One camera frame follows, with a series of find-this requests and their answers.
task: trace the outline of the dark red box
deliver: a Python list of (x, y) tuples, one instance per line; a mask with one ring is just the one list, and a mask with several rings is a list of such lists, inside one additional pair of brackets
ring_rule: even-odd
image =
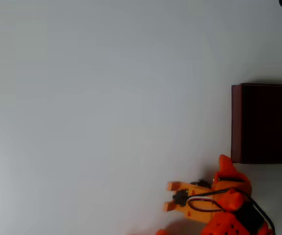
[(231, 158), (235, 163), (282, 163), (282, 85), (232, 86)]

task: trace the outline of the black cable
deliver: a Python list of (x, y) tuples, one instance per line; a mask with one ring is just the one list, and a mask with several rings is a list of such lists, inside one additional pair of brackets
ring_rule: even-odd
[[(213, 204), (215, 204), (219, 209), (201, 209), (201, 208), (198, 208), (198, 207), (195, 207), (193, 204), (191, 204), (193, 201), (203, 201), (203, 202), (211, 202)], [(191, 209), (195, 210), (195, 211), (198, 211), (198, 212), (225, 212), (225, 209), (214, 199), (211, 199), (211, 198), (192, 198), (191, 200), (189, 200), (188, 202), (188, 205)]]
[[(217, 190), (217, 191), (201, 193), (201, 194), (194, 195), (193, 197), (203, 197), (203, 196), (210, 196), (210, 195), (215, 195), (215, 194), (221, 194), (221, 193), (225, 193), (225, 192), (229, 191), (230, 189), (232, 189), (232, 188), (226, 188), (226, 189), (221, 189), (221, 190)], [(256, 202), (250, 195), (248, 195), (246, 192), (242, 191), (241, 189), (238, 189), (238, 188), (234, 188), (234, 189), (235, 189), (237, 192), (242, 193), (243, 195), (245, 195), (245, 196), (249, 199), (249, 201), (256, 207), (256, 209), (257, 209), (257, 210), (262, 214), (262, 216), (268, 221), (268, 223), (269, 223), (270, 226), (271, 226), (273, 235), (276, 235), (276, 229), (275, 229), (275, 226), (274, 226), (272, 220), (271, 220), (270, 217), (266, 214), (266, 212), (264, 212), (263, 209), (257, 204), (257, 202)], [(190, 207), (191, 209), (196, 210), (196, 208), (195, 208), (194, 206), (192, 207), (192, 205), (191, 205), (191, 203), (190, 203), (192, 200), (193, 200), (193, 199), (191, 199), (191, 200), (188, 202), (188, 205), (189, 205), (189, 207)]]

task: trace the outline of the orange robot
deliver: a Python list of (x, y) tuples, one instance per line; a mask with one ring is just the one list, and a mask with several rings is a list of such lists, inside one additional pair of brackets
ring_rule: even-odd
[(203, 180), (168, 183), (174, 195), (164, 211), (180, 211), (188, 219), (207, 223), (201, 235), (275, 235), (271, 219), (251, 198), (248, 178), (237, 172), (225, 155), (220, 156), (219, 164), (212, 185)]

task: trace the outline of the white background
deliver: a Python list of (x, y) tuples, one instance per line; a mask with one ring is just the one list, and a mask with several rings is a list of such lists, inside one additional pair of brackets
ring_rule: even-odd
[[(211, 179), (253, 81), (282, 82), (277, 0), (0, 0), (0, 235), (182, 218), (167, 182)], [(282, 235), (282, 165), (239, 168)]]

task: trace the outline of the orange plastic part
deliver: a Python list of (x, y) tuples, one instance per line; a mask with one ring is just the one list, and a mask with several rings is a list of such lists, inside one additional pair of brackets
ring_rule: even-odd
[[(186, 190), (189, 196), (194, 196), (195, 194), (201, 194), (212, 191), (210, 188), (205, 188), (182, 182), (169, 182), (167, 190), (174, 191), (174, 193), (179, 190)], [(173, 210), (184, 213), (184, 216), (188, 219), (196, 220), (203, 223), (208, 223), (212, 218), (211, 213), (195, 211), (191, 209), (188, 205), (181, 207), (180, 205), (175, 204), (173, 201), (166, 202), (164, 205), (164, 211), (169, 212)]]
[(230, 189), (218, 200), (218, 203), (228, 212), (237, 211), (244, 202), (245, 197), (243, 194), (237, 192), (234, 188)]
[(201, 235), (250, 235), (244, 226), (228, 212), (219, 212), (206, 225)]
[(168, 235), (168, 233), (165, 230), (160, 229), (156, 232), (156, 235)]
[[(176, 193), (176, 191), (185, 189), (188, 193), (188, 196), (194, 196), (197, 194), (226, 189), (226, 188), (239, 188), (244, 192), (248, 193), (249, 195), (251, 195), (252, 187), (250, 181), (244, 174), (236, 171), (229, 157), (225, 155), (221, 155), (219, 158), (219, 164), (220, 164), (220, 171), (215, 174), (214, 182), (211, 189), (201, 186), (191, 185), (183, 182), (170, 182), (168, 183), (168, 190), (174, 191), (174, 193)], [(224, 180), (227, 178), (237, 179), (237, 181)], [(219, 201), (221, 197), (224, 195), (225, 193), (216, 194), (208, 197), (213, 198), (216, 201)], [(236, 201), (238, 200), (238, 198), (240, 198), (239, 194), (231, 195), (231, 197), (233, 198), (233, 200)], [(195, 205), (203, 207), (204, 205), (203, 203), (204, 202), (196, 202)], [(229, 210), (233, 211), (234, 208), (237, 208), (239, 206), (239, 203), (237, 202), (233, 205), (232, 204), (228, 205), (229, 204), (228, 201), (222, 201), (222, 203), (224, 204), (225, 207), (228, 208), (227, 209), (228, 211)], [(173, 210), (184, 213), (185, 217), (188, 219), (196, 220), (203, 223), (208, 223), (212, 219), (212, 217), (218, 213), (218, 212), (206, 213), (206, 212), (195, 211), (191, 209), (188, 206), (188, 204), (184, 207), (181, 207), (180, 205), (175, 204), (174, 201), (166, 202), (164, 205), (164, 211), (169, 212)]]
[(262, 228), (258, 231), (257, 235), (273, 235), (272, 229), (268, 228), (267, 222), (264, 222)]

